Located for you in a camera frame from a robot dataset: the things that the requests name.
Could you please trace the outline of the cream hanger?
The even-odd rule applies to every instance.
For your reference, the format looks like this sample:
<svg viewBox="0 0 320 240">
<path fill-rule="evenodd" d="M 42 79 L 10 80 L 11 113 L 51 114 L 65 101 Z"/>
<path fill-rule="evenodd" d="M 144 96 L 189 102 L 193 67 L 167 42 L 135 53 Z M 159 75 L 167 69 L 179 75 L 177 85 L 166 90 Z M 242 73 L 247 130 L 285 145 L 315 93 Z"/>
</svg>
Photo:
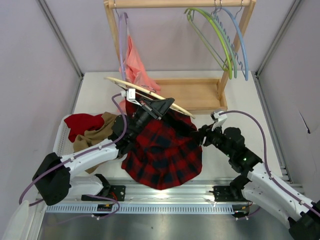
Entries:
<svg viewBox="0 0 320 240">
<path fill-rule="evenodd" d="M 133 88 L 133 89 L 135 89 L 135 95 L 140 95 L 140 96 L 147 98 L 149 100 L 164 100 L 165 99 L 165 97 L 162 97 L 151 90 L 145 89 L 142 86 L 135 85 L 135 84 L 130 83 L 128 81 L 123 81 L 123 80 L 117 79 L 115 77 L 109 77 L 109 76 L 105 77 L 104 79 L 109 80 L 112 83 L 118 85 L 123 90 L 126 90 L 128 88 Z"/>
</svg>

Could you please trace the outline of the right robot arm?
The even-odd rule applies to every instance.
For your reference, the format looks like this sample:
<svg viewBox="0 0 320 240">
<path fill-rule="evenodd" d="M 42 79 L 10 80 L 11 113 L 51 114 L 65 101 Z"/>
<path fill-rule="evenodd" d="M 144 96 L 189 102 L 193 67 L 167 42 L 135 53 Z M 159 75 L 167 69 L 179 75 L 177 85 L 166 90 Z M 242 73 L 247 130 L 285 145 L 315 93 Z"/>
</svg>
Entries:
<svg viewBox="0 0 320 240">
<path fill-rule="evenodd" d="M 197 141 L 204 147 L 214 146 L 228 157 L 238 176 L 229 185 L 213 188 L 216 202 L 253 202 L 277 218 L 295 240 L 320 238 L 320 203 L 289 186 L 267 171 L 262 159 L 245 145 L 241 130 L 236 127 L 198 130 Z"/>
</svg>

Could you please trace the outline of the red plaid skirt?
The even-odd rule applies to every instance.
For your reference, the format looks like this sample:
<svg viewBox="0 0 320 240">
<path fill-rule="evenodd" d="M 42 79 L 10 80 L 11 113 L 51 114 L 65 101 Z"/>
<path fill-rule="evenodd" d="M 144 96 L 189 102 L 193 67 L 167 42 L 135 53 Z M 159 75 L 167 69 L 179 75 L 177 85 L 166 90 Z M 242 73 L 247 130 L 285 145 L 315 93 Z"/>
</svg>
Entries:
<svg viewBox="0 0 320 240">
<path fill-rule="evenodd" d="M 121 168 L 136 182 L 157 190 L 186 183 L 203 168 L 202 147 L 189 137 L 196 129 L 189 116 L 171 109 L 164 119 L 152 118 L 136 137 Z"/>
</svg>

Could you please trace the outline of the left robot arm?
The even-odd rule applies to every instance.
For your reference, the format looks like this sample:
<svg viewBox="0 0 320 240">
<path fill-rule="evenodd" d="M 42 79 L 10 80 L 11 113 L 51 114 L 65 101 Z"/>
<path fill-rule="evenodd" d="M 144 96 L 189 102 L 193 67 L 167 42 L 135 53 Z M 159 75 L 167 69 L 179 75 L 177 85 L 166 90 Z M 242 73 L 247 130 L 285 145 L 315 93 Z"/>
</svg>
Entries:
<svg viewBox="0 0 320 240">
<path fill-rule="evenodd" d="M 117 116 L 108 139 L 76 153 L 58 156 L 48 154 L 35 172 L 32 182 L 48 206 L 64 200 L 72 188 L 72 179 L 100 163 L 125 156 L 134 146 L 137 136 L 151 120 L 161 120 L 174 103 L 174 98 L 138 100 L 133 117 Z"/>
</svg>

